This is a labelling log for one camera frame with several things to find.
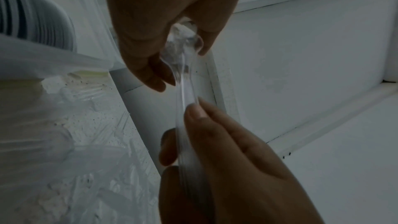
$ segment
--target fingernail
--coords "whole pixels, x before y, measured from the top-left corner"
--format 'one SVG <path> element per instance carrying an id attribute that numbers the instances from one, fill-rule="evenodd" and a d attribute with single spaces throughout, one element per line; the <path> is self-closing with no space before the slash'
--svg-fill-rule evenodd
<path id="1" fill-rule="evenodd" d="M 198 104 L 192 104 L 192 105 L 189 106 L 189 115 L 194 120 L 198 120 L 198 119 L 201 119 L 201 118 L 208 117 L 207 113 Z"/>

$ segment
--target stacked plates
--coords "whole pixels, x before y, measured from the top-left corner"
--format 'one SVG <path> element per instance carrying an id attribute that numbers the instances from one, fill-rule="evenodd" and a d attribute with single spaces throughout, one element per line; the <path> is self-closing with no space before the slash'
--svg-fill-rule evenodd
<path id="1" fill-rule="evenodd" d="M 76 51 L 73 24 L 51 0 L 0 0 L 0 34 Z"/>

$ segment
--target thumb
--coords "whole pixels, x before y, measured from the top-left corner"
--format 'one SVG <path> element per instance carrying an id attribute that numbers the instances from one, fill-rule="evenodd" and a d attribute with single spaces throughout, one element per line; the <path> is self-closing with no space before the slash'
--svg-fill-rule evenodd
<path id="1" fill-rule="evenodd" d="M 227 130 L 213 121 L 200 105 L 188 106 L 184 116 L 191 145 L 208 179 L 230 178 L 250 170 L 250 162 Z"/>

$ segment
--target hand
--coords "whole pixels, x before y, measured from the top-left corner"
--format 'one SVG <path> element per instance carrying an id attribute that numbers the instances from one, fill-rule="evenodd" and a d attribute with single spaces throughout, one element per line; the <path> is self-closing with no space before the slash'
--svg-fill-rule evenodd
<path id="1" fill-rule="evenodd" d="M 204 55 L 224 28 L 238 0 L 107 0 L 121 56 L 145 85 L 164 91 L 174 85 L 170 69 L 159 59 L 170 27 L 190 18 L 204 41 Z"/>
<path id="2" fill-rule="evenodd" d="M 272 149 L 209 103 L 190 105 L 185 126 L 210 183 L 216 223 L 323 223 L 296 178 Z M 177 159 L 175 131 L 162 138 L 160 162 Z M 178 168 L 162 174 L 163 224 L 211 223 L 187 199 Z"/>

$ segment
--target transparent plastic utensil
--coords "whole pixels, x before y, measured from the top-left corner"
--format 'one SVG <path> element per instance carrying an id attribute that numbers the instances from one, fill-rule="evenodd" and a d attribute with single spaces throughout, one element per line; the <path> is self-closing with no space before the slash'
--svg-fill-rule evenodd
<path id="1" fill-rule="evenodd" d="M 188 27 L 175 24 L 171 27 L 161 59 L 173 71 L 176 84 L 176 133 L 180 181 L 185 193 L 211 219 L 214 216 L 213 200 L 201 163 L 189 141 L 184 124 L 188 105 L 198 103 L 192 80 L 192 63 L 203 46 L 202 39 Z"/>

